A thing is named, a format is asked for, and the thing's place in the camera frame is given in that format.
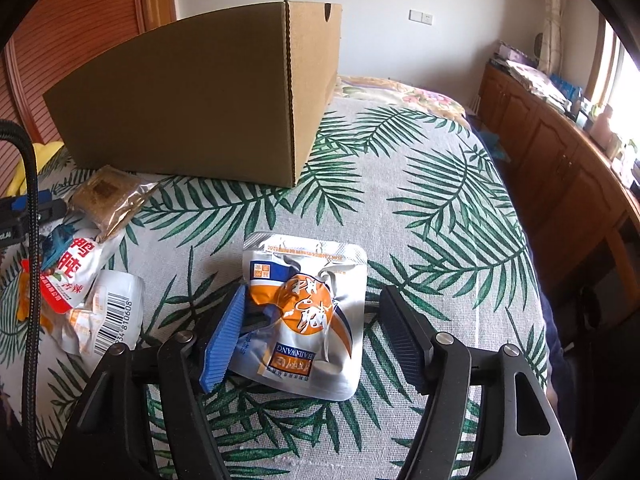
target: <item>brown cardboard box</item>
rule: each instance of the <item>brown cardboard box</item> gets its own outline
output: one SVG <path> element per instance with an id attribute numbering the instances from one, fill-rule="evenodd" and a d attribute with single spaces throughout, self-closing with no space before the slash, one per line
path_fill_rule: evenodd
<path id="1" fill-rule="evenodd" d="M 44 95 L 82 168 L 295 185 L 335 85 L 340 5 L 273 2 L 146 32 Z"/>

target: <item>floral blanket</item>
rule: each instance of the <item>floral blanket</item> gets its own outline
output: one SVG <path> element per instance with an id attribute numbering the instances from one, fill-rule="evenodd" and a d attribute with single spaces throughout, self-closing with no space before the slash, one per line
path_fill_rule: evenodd
<path id="1" fill-rule="evenodd" d="M 380 330 L 376 299 L 387 283 L 468 346 L 518 345 L 546 381 L 544 323 L 525 237 L 462 107 L 380 80 L 344 78 L 336 92 L 294 189 L 159 177 L 161 188 L 108 263 L 145 280 L 139 345 L 146 346 L 216 307 L 241 275 L 242 241 L 251 232 L 344 240 L 366 250 L 364 354 L 351 399 L 299 397 L 232 373 L 206 399 L 211 431 L 238 479 L 396 478 L 426 399 L 405 382 Z M 90 174 L 62 149 L 40 185 L 62 196 Z M 23 246 L 10 248 L 0 268 L 0 388 L 14 409 L 26 332 L 16 317 L 18 262 L 25 255 Z M 82 362 L 43 335 L 38 439 L 49 462 L 87 380 Z M 479 401 L 472 389 L 454 478 L 468 470 Z M 170 478 L 155 390 L 147 403 L 160 472 Z"/>

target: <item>palm leaf pattern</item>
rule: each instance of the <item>palm leaf pattern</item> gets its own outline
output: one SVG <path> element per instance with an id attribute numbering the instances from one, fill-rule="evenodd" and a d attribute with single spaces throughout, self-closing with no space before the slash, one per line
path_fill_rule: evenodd
<path id="1" fill-rule="evenodd" d="M 57 196 L 92 174 L 60 150 L 40 178 Z M 418 311 L 455 334 L 473 312 L 492 330 L 480 345 L 518 344 L 546 381 L 544 327 L 524 234 L 494 165 L 456 121 L 427 111 L 338 100 L 320 124 L 294 189 L 208 178 L 158 176 L 159 189 L 126 227 L 108 269 L 146 281 L 140 346 L 158 345 L 215 308 L 239 278 L 242 238 L 255 230 L 348 240 L 369 255 L 367 299 L 393 284 Z M 0 372 L 19 369 L 24 324 L 15 318 L 23 246 L 11 248 L 0 273 Z M 39 409 L 38 442 L 51 462 L 87 380 L 82 363 L 55 347 L 41 356 L 49 409 Z M 454 476 L 477 425 L 468 421 Z M 309 476 L 310 464 L 335 464 L 347 478 L 394 478 L 425 399 L 408 385 L 367 304 L 360 384 L 345 402 L 294 396 L 228 373 L 204 407 L 233 478 Z M 174 478 L 158 390 L 146 397 L 159 473 Z M 385 450 L 380 462 L 380 450 Z M 372 464 L 352 469 L 353 462 Z M 316 468 L 318 478 L 333 469 Z"/>

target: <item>cable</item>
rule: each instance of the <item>cable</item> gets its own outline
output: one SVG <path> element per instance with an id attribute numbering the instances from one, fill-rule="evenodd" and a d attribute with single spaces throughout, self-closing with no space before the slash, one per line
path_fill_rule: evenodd
<path id="1" fill-rule="evenodd" d="M 12 143 L 24 161 L 29 218 L 30 298 L 27 341 L 22 369 L 22 426 L 27 434 L 27 453 L 34 477 L 38 477 L 38 438 L 36 435 L 36 377 L 40 342 L 40 241 L 38 233 L 38 171 L 31 139 L 18 124 L 0 119 L 0 140 Z"/>

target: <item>barcode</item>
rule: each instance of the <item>barcode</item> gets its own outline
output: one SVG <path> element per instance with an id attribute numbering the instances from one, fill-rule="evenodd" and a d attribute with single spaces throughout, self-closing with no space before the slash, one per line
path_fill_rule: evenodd
<path id="1" fill-rule="evenodd" d="M 114 343 L 122 340 L 123 325 L 125 325 L 125 315 L 127 323 L 131 302 L 129 298 L 119 294 L 107 293 L 107 315 L 104 317 L 104 324 L 95 337 L 94 352 L 104 355 L 107 349 Z"/>

